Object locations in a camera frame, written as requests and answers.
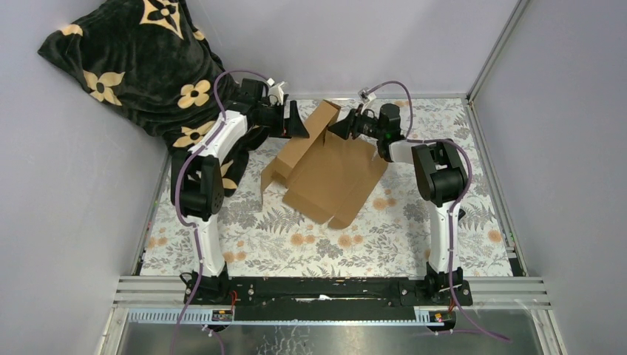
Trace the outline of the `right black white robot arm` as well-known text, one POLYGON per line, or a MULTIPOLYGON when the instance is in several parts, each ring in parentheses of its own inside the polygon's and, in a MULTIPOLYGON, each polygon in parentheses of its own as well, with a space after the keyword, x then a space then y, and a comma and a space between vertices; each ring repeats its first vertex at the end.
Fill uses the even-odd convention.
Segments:
POLYGON ((472 181, 466 154, 450 139, 408 139, 401 132, 401 110, 395 104, 383 104, 376 115, 361 104, 328 130, 344 140, 361 135, 372 138, 380 158, 414 168, 430 221, 430 256, 418 284, 418 298, 436 305, 458 305, 466 288, 455 244, 461 200, 472 181))

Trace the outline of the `brown cardboard box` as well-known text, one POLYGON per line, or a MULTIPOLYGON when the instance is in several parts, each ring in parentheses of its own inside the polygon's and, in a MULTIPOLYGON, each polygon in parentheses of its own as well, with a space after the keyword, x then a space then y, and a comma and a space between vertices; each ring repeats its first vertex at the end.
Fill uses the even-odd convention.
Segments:
POLYGON ((290 139, 260 175, 262 191, 279 183, 283 203, 331 229, 354 221, 388 167, 371 143, 328 131, 340 110, 322 101, 304 122, 309 138, 290 139))

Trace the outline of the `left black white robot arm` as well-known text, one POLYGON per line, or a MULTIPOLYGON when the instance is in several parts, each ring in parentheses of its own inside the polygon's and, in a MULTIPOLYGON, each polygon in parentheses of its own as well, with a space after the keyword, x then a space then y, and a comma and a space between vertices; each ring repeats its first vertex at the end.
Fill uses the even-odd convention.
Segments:
POLYGON ((222 167, 246 134, 266 129, 272 138, 309 138, 297 104, 289 100, 284 81, 245 79, 239 96, 226 104, 209 131, 186 152, 172 158, 171 201, 184 226, 194 229, 197 265, 192 275, 203 279, 201 294, 213 304, 225 301, 227 281, 220 276, 226 266, 220 249, 217 217, 226 196, 222 167))

